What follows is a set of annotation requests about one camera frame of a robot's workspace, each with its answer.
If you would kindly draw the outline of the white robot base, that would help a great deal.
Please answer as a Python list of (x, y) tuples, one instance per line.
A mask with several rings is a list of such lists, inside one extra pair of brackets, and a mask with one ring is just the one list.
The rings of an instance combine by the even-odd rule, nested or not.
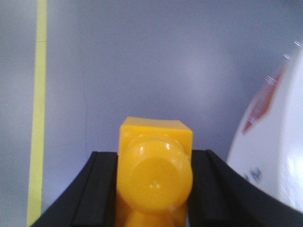
[(302, 47), (265, 77), (238, 126), (227, 164), (263, 192), (302, 211)]

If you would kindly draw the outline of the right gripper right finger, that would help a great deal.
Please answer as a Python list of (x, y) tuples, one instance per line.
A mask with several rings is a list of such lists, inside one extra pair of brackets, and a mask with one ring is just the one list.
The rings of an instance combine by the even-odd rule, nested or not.
[(267, 195), (211, 150), (192, 151), (192, 227), (301, 227), (301, 212)]

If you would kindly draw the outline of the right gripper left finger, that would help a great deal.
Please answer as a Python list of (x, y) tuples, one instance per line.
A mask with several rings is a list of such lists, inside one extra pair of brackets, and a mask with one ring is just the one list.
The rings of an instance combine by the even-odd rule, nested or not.
[(117, 154), (92, 152), (77, 177), (34, 227), (113, 227)]

